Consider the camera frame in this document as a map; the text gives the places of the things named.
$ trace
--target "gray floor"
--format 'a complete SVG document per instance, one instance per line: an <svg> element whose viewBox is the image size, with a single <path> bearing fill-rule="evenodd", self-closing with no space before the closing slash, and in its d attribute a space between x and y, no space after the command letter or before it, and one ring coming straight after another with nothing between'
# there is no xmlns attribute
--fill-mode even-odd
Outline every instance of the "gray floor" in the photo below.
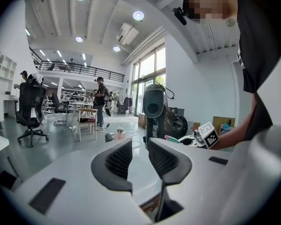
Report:
<svg viewBox="0 0 281 225"><path fill-rule="evenodd" d="M21 136L26 127L21 124L17 124L15 118L7 117L2 123L3 130L0 131L0 135L9 140L10 152L16 161L17 170L21 173L21 176L26 180L33 174L37 173L55 159L61 156L90 146L98 146L105 142L105 133L116 132L118 127L123 127L126 131L126 137L133 136L134 143L140 144L143 141L144 129L139 127L135 121L130 122L111 122L110 126L102 131L97 131L97 139L88 130L81 131L81 142L79 141L78 131L65 132L59 127L53 126L53 122L58 119L63 119L64 115L46 114L48 119L43 120L43 125L39 127L44 131L44 134L49 134L49 141L46 141L45 137L34 136L33 145L30 147L30 137L22 139L21 145L17 141L17 137ZM126 117L125 115L114 115L114 118L119 117L119 120ZM71 125L72 115L69 117L67 128Z"/></svg>

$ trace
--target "white column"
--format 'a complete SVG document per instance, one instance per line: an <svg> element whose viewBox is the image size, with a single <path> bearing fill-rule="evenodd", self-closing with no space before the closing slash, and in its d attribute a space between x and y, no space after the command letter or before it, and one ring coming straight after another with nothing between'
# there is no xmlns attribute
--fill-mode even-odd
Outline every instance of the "white column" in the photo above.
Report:
<svg viewBox="0 0 281 225"><path fill-rule="evenodd" d="M64 82L64 78L60 77L59 78L59 82L58 82L58 88L57 88L57 97L58 97L58 99L61 98L61 89L62 89L63 82Z"/></svg>

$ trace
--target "camera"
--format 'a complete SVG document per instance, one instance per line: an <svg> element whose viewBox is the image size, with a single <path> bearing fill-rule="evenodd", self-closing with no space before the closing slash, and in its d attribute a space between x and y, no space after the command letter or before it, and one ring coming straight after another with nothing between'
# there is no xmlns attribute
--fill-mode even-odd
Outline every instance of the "camera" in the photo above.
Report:
<svg viewBox="0 0 281 225"><path fill-rule="evenodd" d="M180 7L178 8L173 8L173 13L175 15L176 18L178 18L178 20L181 22L182 25L186 25L186 19L185 17L185 13L182 11L182 9Z"/></svg>

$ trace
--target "railing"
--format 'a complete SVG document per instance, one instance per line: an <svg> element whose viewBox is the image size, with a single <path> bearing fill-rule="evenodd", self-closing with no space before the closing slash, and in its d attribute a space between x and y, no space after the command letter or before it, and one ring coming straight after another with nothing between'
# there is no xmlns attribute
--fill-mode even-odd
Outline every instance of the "railing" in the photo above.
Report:
<svg viewBox="0 0 281 225"><path fill-rule="evenodd" d="M32 49L30 49L30 53L31 53L31 57L33 58L34 64L38 67L39 70L59 71L59 72L89 75L94 77L102 77L104 79L109 79L121 83L124 81L125 75L120 73L115 73L91 66L84 66L76 63L63 63L59 61L51 61L51 62L43 61Z"/></svg>

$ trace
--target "air conditioner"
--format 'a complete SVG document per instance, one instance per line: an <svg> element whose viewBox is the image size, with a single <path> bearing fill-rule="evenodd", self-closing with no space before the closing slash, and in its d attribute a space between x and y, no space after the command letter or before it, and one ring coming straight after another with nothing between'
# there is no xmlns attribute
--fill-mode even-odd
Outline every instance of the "air conditioner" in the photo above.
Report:
<svg viewBox="0 0 281 225"><path fill-rule="evenodd" d="M138 34L139 32L132 25L124 23L117 35L117 41L122 45L129 45Z"/></svg>

